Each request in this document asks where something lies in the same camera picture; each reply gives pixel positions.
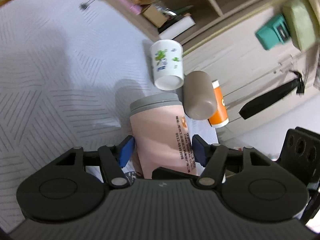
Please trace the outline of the pink cup grey rim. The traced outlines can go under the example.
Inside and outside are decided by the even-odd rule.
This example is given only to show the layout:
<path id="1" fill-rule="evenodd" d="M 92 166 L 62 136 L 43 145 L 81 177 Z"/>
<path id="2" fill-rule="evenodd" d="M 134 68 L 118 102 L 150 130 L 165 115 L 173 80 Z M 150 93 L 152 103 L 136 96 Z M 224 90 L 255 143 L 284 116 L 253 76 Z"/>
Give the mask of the pink cup grey rim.
<path id="1" fill-rule="evenodd" d="M 197 175 L 184 108 L 175 93 L 138 99 L 130 105 L 130 124 L 145 179 L 159 167 Z"/>

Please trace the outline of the orange paper cup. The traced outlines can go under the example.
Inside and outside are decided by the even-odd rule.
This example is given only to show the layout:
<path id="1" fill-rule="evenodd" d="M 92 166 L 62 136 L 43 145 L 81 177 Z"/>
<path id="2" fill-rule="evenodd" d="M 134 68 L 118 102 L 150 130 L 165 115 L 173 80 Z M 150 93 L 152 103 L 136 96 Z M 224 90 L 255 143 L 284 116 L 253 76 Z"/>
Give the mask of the orange paper cup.
<path id="1" fill-rule="evenodd" d="M 208 121 L 213 128 L 221 128 L 229 123 L 227 109 L 225 107 L 224 98 L 221 92 L 218 80 L 212 82 L 215 98 L 217 101 L 217 111 L 211 116 Z"/>

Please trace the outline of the taupe brown cup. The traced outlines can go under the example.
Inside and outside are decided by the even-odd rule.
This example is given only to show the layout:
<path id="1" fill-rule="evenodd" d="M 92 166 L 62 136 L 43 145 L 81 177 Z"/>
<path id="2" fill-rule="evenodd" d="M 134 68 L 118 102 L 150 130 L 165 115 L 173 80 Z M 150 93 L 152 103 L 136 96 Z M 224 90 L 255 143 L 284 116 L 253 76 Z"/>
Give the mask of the taupe brown cup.
<path id="1" fill-rule="evenodd" d="M 209 119 L 217 111 L 210 76 L 203 71 L 193 71 L 184 79 L 183 106 L 189 118 L 194 120 Z"/>

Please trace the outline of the white cup green print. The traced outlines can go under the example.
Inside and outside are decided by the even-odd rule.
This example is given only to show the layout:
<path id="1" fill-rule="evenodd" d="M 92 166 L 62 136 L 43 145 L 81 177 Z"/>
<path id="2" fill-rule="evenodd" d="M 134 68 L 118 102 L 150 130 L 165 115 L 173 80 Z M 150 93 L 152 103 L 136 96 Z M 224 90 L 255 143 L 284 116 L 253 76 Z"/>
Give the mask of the white cup green print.
<path id="1" fill-rule="evenodd" d="M 179 89 L 184 84 L 183 48 L 174 40 L 159 40 L 151 48 L 154 85 L 164 91 Z"/>

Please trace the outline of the black ribbon bow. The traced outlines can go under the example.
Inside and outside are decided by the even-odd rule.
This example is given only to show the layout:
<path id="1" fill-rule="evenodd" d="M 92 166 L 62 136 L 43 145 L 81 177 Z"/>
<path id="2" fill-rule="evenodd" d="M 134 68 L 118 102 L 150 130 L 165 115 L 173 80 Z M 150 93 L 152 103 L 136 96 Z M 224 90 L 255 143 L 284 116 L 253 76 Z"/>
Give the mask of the black ribbon bow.
<path id="1" fill-rule="evenodd" d="M 285 98 L 294 90 L 297 95 L 304 95 L 305 83 L 302 74 L 294 70 L 291 72 L 296 76 L 293 80 L 246 103 L 239 111 L 240 116 L 247 120 Z"/>

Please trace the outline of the light wood wardrobe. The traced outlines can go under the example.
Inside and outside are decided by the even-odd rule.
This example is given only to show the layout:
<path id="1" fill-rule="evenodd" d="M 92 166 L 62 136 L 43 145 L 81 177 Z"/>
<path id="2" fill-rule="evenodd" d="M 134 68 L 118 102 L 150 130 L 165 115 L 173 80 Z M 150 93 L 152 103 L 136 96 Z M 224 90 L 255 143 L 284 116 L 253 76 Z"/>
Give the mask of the light wood wardrobe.
<path id="1" fill-rule="evenodd" d="M 313 87 L 317 45 L 300 51 L 289 41 L 265 50 L 255 36 L 287 1 L 262 0 L 202 33 L 185 47 L 185 72 L 201 70 L 220 83 L 229 117 L 228 124 L 216 131 L 221 141 L 253 130 L 318 93 Z M 291 94 L 247 120 L 239 115 L 244 104 L 293 79 L 294 71 L 299 71 L 304 78 L 303 96 Z"/>

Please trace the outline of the white patterned table cloth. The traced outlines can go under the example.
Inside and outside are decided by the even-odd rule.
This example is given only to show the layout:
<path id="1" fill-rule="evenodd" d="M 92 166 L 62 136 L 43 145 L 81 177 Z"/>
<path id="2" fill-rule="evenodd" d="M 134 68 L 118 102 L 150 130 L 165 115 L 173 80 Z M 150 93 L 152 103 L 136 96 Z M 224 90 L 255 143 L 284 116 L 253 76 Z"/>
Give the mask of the white patterned table cloth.
<path id="1" fill-rule="evenodd" d="M 131 134 L 130 104 L 158 94 L 151 40 L 102 0 L 1 7 L 1 228 L 23 221 L 19 184 L 70 148 Z"/>

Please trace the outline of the teal Redmi pouch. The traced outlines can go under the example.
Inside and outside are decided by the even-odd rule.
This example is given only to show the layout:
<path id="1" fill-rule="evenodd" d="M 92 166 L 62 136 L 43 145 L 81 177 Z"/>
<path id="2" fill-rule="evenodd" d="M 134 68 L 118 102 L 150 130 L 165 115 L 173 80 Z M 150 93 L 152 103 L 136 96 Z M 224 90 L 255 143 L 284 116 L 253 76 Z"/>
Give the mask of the teal Redmi pouch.
<path id="1" fill-rule="evenodd" d="M 285 44 L 290 38 L 289 28 L 282 14 L 272 17 L 255 33 L 256 38 L 265 50 L 279 44 Z"/>

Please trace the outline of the white paper towel roll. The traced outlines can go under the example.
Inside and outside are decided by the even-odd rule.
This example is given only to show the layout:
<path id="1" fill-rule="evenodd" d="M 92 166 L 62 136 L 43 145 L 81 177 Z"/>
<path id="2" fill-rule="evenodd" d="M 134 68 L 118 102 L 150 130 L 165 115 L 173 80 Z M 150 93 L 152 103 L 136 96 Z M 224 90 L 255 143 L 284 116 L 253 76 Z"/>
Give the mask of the white paper towel roll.
<path id="1" fill-rule="evenodd" d="M 164 30 L 159 34 L 161 40 L 172 40 L 181 33 L 185 32 L 189 28 L 195 25 L 191 16 L 184 16 L 181 20 L 174 23 L 172 26 Z"/>

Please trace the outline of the green pouch bag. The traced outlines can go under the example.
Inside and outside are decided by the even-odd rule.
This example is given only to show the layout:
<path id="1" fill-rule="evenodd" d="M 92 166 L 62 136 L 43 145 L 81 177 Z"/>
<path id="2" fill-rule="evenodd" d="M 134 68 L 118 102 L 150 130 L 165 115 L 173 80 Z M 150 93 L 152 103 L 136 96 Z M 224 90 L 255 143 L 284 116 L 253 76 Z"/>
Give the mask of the green pouch bag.
<path id="1" fill-rule="evenodd" d="M 308 0 L 289 0 L 281 7 L 293 45 L 306 51 L 317 42 L 319 24 Z"/>

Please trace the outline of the small cardboard box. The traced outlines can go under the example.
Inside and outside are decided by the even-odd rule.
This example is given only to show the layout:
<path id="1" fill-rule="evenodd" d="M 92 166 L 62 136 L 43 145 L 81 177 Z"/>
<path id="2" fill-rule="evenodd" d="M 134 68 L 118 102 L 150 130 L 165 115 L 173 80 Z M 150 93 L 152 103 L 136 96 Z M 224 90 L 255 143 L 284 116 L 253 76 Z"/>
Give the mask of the small cardboard box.
<path id="1" fill-rule="evenodd" d="M 144 6 L 141 14 L 157 28 L 160 28 L 168 20 L 167 17 L 152 4 Z"/>

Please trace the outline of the pink flat pad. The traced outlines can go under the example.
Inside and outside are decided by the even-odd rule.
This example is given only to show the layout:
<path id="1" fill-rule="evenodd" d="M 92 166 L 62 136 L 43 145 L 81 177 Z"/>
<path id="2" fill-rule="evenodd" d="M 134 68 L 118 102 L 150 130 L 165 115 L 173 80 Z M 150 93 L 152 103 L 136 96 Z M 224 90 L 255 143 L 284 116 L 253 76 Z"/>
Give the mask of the pink flat pad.
<path id="1" fill-rule="evenodd" d="M 126 9 L 131 11 L 135 15 L 139 15 L 142 12 L 142 7 L 137 5 L 130 0 L 118 0 L 121 5 L 123 5 Z"/>

